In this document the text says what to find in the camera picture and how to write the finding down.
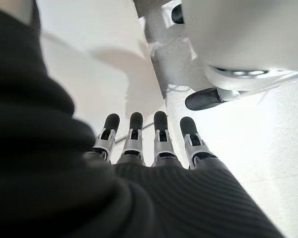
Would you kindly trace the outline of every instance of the dark fabric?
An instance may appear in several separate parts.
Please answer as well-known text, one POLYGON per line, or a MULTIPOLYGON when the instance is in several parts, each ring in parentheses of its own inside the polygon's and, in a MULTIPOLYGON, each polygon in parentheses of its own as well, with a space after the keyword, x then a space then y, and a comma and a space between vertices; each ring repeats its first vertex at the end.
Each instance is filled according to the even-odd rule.
POLYGON ((281 237, 226 170, 84 157, 94 134, 47 76, 33 22, 0 12, 0 237, 281 237))

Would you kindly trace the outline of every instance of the black rubber pad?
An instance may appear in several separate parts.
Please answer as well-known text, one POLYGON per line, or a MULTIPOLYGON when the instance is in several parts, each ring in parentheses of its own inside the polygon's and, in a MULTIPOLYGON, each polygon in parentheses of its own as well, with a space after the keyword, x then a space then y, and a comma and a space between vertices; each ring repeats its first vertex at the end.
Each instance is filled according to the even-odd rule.
POLYGON ((120 122, 120 119, 119 119, 119 116, 117 114, 115 114, 115 113, 110 114, 106 118, 104 128, 106 128, 106 130, 109 130, 109 131, 114 129, 115 132, 117 133, 119 122, 120 122))
POLYGON ((193 111, 204 110, 223 103, 216 88, 207 88, 189 95, 185 105, 193 111))
POLYGON ((142 130, 143 129, 143 115, 141 113, 133 113, 130 117, 129 129, 142 130))
POLYGON ((184 117, 180 121, 180 127, 182 136, 184 137, 186 134, 195 135, 198 133, 195 123, 192 118, 184 117))
POLYGON ((168 130, 168 120, 167 120, 167 115, 162 112, 156 112, 154 114, 154 130, 160 130, 160 131, 165 131, 168 130))

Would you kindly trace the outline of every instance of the white wall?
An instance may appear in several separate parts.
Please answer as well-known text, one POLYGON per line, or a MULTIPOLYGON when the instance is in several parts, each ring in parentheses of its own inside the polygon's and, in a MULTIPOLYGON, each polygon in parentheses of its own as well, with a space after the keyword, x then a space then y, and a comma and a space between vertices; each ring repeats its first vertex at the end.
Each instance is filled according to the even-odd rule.
MULTIPOLYGON (((42 47, 49 74, 73 97, 75 117, 100 132, 106 117, 121 122, 116 140, 129 129, 133 112, 144 126, 165 111, 147 43, 131 0, 38 0, 42 47)), ((153 126, 144 130, 144 156, 153 161, 153 126)), ((112 161, 122 150, 117 144, 112 161)))

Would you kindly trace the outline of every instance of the black fingertip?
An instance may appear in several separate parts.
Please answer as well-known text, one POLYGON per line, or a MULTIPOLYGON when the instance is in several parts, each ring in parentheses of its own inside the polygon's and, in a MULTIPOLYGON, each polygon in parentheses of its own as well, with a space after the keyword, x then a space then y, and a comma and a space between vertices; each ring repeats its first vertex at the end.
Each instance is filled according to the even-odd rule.
POLYGON ((194 120, 190 117, 184 117, 180 121, 182 136, 186 134, 195 135, 198 133, 194 120))
POLYGON ((117 133, 119 122, 120 122, 120 118, 117 114, 115 114, 115 113, 110 114, 106 118, 104 128, 106 128, 106 130, 112 130, 113 129, 117 133))
POLYGON ((130 117, 129 129, 142 130, 143 129, 143 115, 141 113, 133 113, 130 117))
POLYGON ((167 115, 162 112, 156 112, 154 114, 154 130, 160 130, 160 131, 165 131, 168 130, 168 120, 167 120, 167 115))

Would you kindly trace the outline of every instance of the dark gray cloth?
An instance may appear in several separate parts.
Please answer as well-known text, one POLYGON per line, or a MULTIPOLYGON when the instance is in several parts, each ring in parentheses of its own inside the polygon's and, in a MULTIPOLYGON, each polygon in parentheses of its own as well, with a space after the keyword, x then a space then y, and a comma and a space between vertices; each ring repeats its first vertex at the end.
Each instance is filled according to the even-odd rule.
POLYGON ((94 134, 48 77, 37 20, 0 12, 0 237, 282 236, 227 170, 84 158, 94 134))

